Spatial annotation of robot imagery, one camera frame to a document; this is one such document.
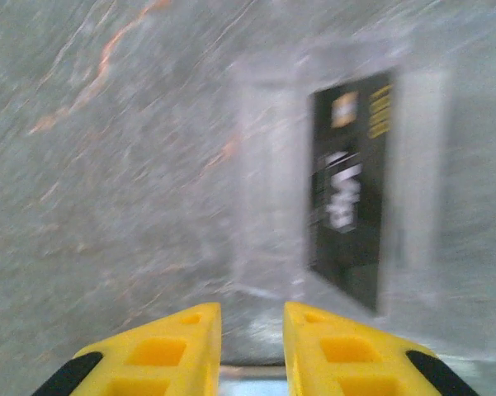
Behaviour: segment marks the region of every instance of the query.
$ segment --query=transparent container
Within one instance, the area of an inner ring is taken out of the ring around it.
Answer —
[[[380,309],[308,269],[309,95],[395,71]],[[243,56],[237,288],[297,299],[430,346],[496,361],[496,12]]]

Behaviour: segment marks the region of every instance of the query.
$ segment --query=clear plastic box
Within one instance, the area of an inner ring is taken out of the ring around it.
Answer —
[[[394,68],[380,312],[308,265],[311,114],[319,89]],[[232,67],[239,133],[236,286],[496,360],[496,12],[322,37]]]

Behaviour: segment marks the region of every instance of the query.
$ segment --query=plastic case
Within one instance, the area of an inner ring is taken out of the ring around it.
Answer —
[[[380,309],[308,270],[311,111],[322,88],[394,68]],[[496,360],[496,12],[322,37],[232,66],[239,109],[234,281]]]

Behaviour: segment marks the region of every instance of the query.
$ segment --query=marble surface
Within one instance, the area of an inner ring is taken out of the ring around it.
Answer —
[[[0,0],[0,395],[28,394],[82,346],[205,301],[223,304],[224,362],[282,362],[282,300],[231,281],[228,66],[319,34],[494,7]],[[311,302],[330,305],[333,291],[311,282]],[[485,367],[473,381],[491,389]]]

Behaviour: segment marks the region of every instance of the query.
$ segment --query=gray marble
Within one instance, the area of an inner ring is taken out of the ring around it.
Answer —
[[[205,301],[223,304],[224,362],[282,362],[282,300],[232,285],[228,66],[319,34],[494,7],[0,0],[0,395],[28,394],[84,345]],[[462,177],[448,193],[483,200]],[[309,300],[330,305],[316,282]],[[470,378],[490,394],[491,373]]]

